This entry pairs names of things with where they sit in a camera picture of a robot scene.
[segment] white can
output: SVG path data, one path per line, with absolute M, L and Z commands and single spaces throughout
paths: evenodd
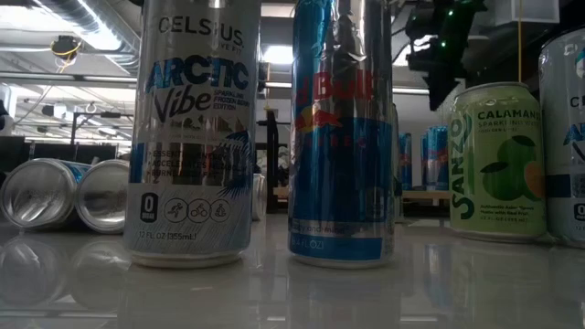
M 207 267 L 250 243 L 260 0 L 147 0 L 124 243 Z

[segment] can top rim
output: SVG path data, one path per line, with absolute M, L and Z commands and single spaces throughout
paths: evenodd
M 94 165 L 81 178 L 78 191 L 75 196 L 76 197 L 75 208 L 77 209 L 81 220 L 83 220 L 83 222 L 85 222 L 85 224 L 89 226 L 91 229 L 96 230 L 100 233 L 121 233 L 124 228 L 124 222 L 121 222 L 119 225 L 108 228 L 105 228 L 104 226 L 100 225 L 100 221 L 96 220 L 95 217 L 91 215 L 90 211 L 82 205 L 83 193 L 81 192 L 81 189 L 84 187 L 84 182 L 88 180 L 92 174 L 94 174 L 96 171 L 101 170 L 103 167 L 114 167 L 117 169 L 122 169 L 123 171 L 127 172 L 129 170 L 129 165 L 130 164 L 127 161 L 123 160 L 106 160 Z
M 481 89 L 485 89 L 485 88 L 493 88 L 493 87 L 522 87 L 526 90 L 528 90 L 528 86 L 525 83 L 522 82 L 514 82 L 514 81 L 504 81 L 504 82 L 493 82 L 493 83 L 486 83 L 483 85 L 479 85 L 479 86 L 475 86 L 475 87 L 471 87 L 468 88 L 462 92 L 460 92 L 457 95 L 457 98 L 461 97 L 462 95 L 464 95 L 464 93 L 470 92 L 470 91 L 476 91 L 476 90 L 481 90 Z
M 16 226 L 18 226 L 20 228 L 44 227 L 45 225 L 50 224 L 50 223 L 54 223 L 56 221 L 58 221 L 58 222 L 63 221 L 65 219 L 63 217 L 65 215 L 67 215 L 75 207 L 73 205 L 73 196 L 75 194 L 75 189 L 77 187 L 75 177 L 73 177 L 73 174 L 70 172 L 70 170 L 64 164 L 62 164 L 59 160 L 56 161 L 55 159 L 38 158 L 38 159 L 31 160 L 31 161 L 27 161 L 27 162 L 21 164 L 20 166 L 18 166 L 15 170 L 12 171 L 12 173 L 10 173 L 10 175 L 8 175 L 8 177 L 6 178 L 4 183 L 2 184 L 2 188 L 0 188 L 0 196 L 3 196 L 5 194 L 5 191 L 8 187 L 8 184 L 24 168 L 27 168 L 31 165 L 40 165 L 40 164 L 52 166 L 61 172 L 62 176 L 66 179 L 67 185 L 69 187 L 69 190 L 66 192 L 69 195 L 69 197 L 65 198 L 66 199 L 65 204 L 63 205 L 63 207 L 60 208 L 58 213 L 54 216 L 54 218 L 56 218 L 57 220 L 47 221 L 45 223 L 42 223 L 41 225 L 37 225 L 35 223 L 35 221 L 24 222 L 22 220 L 14 218 L 13 216 L 11 216 L 10 214 L 8 214 L 6 212 L 4 201 L 0 200 L 0 201 L 2 201 L 2 202 L 0 202 L 0 210 L 1 210 L 2 214 L 6 217 L 6 219 L 8 219 L 10 222 L 12 222 L 13 224 L 15 224 Z
M 564 36 L 566 36 L 569 33 L 573 33 L 573 32 L 579 31 L 581 29 L 585 29 L 585 24 L 579 25 L 577 27 L 572 27 L 572 28 L 568 28 L 568 29 L 562 30 L 562 31 L 560 31 L 560 33 L 558 33 L 554 37 L 552 37 L 549 40 L 547 40 L 547 42 L 545 42 L 540 49 L 541 50 L 544 50 L 548 45 L 550 45 L 551 43 L 553 43 L 558 38 L 564 37 Z

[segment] green can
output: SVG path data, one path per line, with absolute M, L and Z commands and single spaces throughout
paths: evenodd
M 470 88 L 449 126 L 451 225 L 473 239 L 528 242 L 547 230 L 541 111 L 521 83 Z

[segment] ductwork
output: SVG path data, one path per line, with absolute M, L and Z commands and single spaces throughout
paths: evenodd
M 33 0 L 50 15 L 71 24 L 84 42 L 98 50 L 132 55 L 109 55 L 132 76 L 138 74 L 140 38 L 106 0 Z

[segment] glossy white table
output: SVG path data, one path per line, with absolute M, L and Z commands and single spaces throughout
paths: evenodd
M 254 224 L 242 261 L 132 266 L 121 237 L 0 228 L 0 328 L 584 328 L 585 250 L 460 239 L 439 220 L 397 228 L 382 269 L 290 259 L 286 216 Z

